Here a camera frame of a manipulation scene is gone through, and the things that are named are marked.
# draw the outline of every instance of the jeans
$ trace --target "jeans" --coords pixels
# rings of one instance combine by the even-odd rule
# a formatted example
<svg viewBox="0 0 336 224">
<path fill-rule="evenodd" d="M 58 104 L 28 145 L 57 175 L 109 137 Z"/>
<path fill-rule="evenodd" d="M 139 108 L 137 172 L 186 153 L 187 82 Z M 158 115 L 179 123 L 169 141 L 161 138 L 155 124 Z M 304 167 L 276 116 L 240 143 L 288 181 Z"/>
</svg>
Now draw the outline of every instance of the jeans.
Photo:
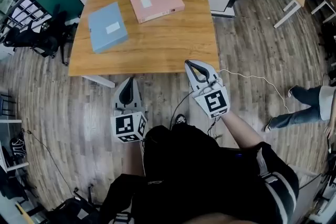
<svg viewBox="0 0 336 224">
<path fill-rule="evenodd" d="M 310 108 L 290 114 L 283 114 L 273 118 L 269 127 L 283 128 L 288 125 L 316 122 L 321 120 L 319 95 L 322 86 L 306 90 L 303 87 L 295 86 L 291 89 L 292 95 L 302 104 L 310 105 Z"/>
</svg>

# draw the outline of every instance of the white cable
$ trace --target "white cable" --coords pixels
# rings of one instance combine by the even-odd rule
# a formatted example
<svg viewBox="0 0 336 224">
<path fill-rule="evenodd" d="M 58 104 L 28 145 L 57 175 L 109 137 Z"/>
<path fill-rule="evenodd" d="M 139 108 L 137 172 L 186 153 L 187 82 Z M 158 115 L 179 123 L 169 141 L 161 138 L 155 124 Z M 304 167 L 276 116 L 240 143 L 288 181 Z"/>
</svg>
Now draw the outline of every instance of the white cable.
<svg viewBox="0 0 336 224">
<path fill-rule="evenodd" d="M 284 105 L 285 108 L 287 109 L 288 113 L 292 113 L 291 111 L 289 111 L 288 107 L 285 105 L 285 100 L 284 100 L 284 98 L 281 96 L 281 94 L 279 93 L 279 91 L 277 90 L 277 88 L 274 86 L 273 83 L 270 83 L 266 78 L 264 78 L 264 77 L 258 77 L 258 76 L 253 76 L 253 75 L 251 75 L 251 76 L 244 76 L 244 75 L 242 75 L 242 74 L 240 74 L 240 73 L 234 73 L 234 72 L 231 72 L 231 71 L 229 71 L 229 70 L 227 70 L 227 69 L 225 69 L 225 68 L 223 68 L 222 70 L 220 70 L 220 72 L 222 72 L 222 71 L 226 71 L 226 72 L 229 72 L 230 74 L 234 74 L 234 75 L 239 75 L 239 76 L 242 76 L 242 77 L 244 77 L 244 78 L 251 78 L 251 77 L 252 77 L 252 78 L 257 78 L 257 79 L 264 79 L 268 84 L 271 84 L 271 85 L 274 87 L 274 89 L 277 91 L 277 93 L 278 93 L 278 95 L 280 96 L 280 98 L 282 99 L 283 105 Z"/>
</svg>

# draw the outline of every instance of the box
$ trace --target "box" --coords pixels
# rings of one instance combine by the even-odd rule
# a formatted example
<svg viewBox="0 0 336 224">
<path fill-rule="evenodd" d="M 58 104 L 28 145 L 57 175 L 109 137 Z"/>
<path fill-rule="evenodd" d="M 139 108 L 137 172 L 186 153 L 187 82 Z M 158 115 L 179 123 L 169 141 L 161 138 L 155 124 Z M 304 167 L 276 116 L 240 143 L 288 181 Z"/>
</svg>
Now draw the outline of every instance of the box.
<svg viewBox="0 0 336 224">
<path fill-rule="evenodd" d="M 184 10 L 182 0 L 131 0 L 139 24 Z"/>
<path fill-rule="evenodd" d="M 91 13 L 88 20 L 92 48 L 97 54 L 128 39 L 117 2 Z"/>
<path fill-rule="evenodd" d="M 122 143 L 143 140 L 146 123 L 147 120 L 142 112 L 111 117 L 112 133 Z"/>
</svg>

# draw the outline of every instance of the white table leg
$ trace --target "white table leg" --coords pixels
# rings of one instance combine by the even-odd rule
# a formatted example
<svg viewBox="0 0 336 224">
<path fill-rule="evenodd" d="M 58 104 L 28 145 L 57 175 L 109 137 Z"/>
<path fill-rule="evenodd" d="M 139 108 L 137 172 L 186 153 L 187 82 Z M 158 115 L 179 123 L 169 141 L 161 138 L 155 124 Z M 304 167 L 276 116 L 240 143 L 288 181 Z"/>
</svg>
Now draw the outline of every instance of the white table leg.
<svg viewBox="0 0 336 224">
<path fill-rule="evenodd" d="M 323 7 L 326 4 L 326 1 L 323 1 L 320 5 L 318 5 L 312 12 L 311 14 L 314 14 L 317 12 L 321 7 Z"/>
<path fill-rule="evenodd" d="M 114 82 L 108 80 L 108 79 L 105 79 L 101 76 L 82 76 L 83 78 L 86 78 L 86 79 L 89 79 L 89 80 L 92 80 L 98 84 L 102 84 L 104 86 L 107 86 L 109 88 L 114 88 L 116 85 Z"/>
<path fill-rule="evenodd" d="M 25 166 L 28 166 L 28 165 L 29 165 L 29 163 L 20 163 L 18 165 L 14 165 L 14 166 L 8 167 L 7 168 L 7 172 L 12 171 L 12 170 L 16 170 L 16 169 L 19 169 L 19 168 L 22 168 L 22 167 L 25 167 Z"/>
<path fill-rule="evenodd" d="M 325 19 L 322 23 L 324 24 L 324 23 L 326 23 L 326 22 L 328 22 L 328 21 L 330 21 L 333 17 L 335 17 L 336 16 L 336 13 L 334 13 L 333 15 L 331 15 L 331 16 L 329 16 L 327 19 Z"/>
<path fill-rule="evenodd" d="M 289 4 L 283 8 L 283 11 L 287 11 L 293 4 L 295 3 L 295 0 L 292 0 L 291 2 L 289 2 Z"/>
<path fill-rule="evenodd" d="M 294 8 L 290 10 L 279 22 L 274 25 L 274 28 L 278 28 L 285 20 L 287 20 L 290 16 L 292 16 L 301 6 L 296 4 Z"/>
</svg>

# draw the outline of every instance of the wooden floor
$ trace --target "wooden floor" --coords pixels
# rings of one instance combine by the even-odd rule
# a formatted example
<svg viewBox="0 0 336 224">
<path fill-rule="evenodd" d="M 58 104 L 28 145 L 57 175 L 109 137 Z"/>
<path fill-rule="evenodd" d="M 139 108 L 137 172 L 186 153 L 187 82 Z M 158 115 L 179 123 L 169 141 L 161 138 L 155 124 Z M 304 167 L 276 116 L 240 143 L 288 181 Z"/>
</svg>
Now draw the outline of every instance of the wooden floor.
<svg viewBox="0 0 336 224">
<path fill-rule="evenodd" d="M 282 96 L 295 84 L 312 87 L 322 83 L 326 72 L 324 52 L 318 47 L 319 22 L 302 8 L 278 29 L 273 25 L 283 16 L 281 8 L 289 0 L 237 0 L 235 19 L 214 17 L 221 68 L 244 75 L 264 76 Z M 61 172 L 73 189 L 86 196 L 94 184 L 93 198 L 102 202 L 109 185 L 121 173 L 123 145 L 112 139 L 110 116 L 114 89 L 89 80 L 68 77 L 68 68 L 56 59 L 43 58 L 29 49 L 17 49 L 0 66 L 0 82 L 17 100 L 18 118 L 51 150 Z M 221 72 L 234 112 L 253 126 L 289 164 L 311 172 L 323 171 L 326 141 L 325 123 L 303 124 L 269 134 L 261 128 L 270 116 L 285 113 L 282 100 L 263 79 L 245 79 Z M 110 76 L 120 83 L 127 76 Z M 148 125 L 169 126 L 172 112 L 188 93 L 182 74 L 137 75 L 147 110 Z M 285 99 L 291 110 L 303 108 Z M 186 99 L 177 113 L 183 112 L 191 124 L 206 131 L 207 120 L 192 98 Z M 236 146 L 221 122 L 214 131 L 223 137 L 221 146 Z M 29 179 L 47 208 L 54 208 L 70 197 L 48 152 L 26 135 Z"/>
</svg>

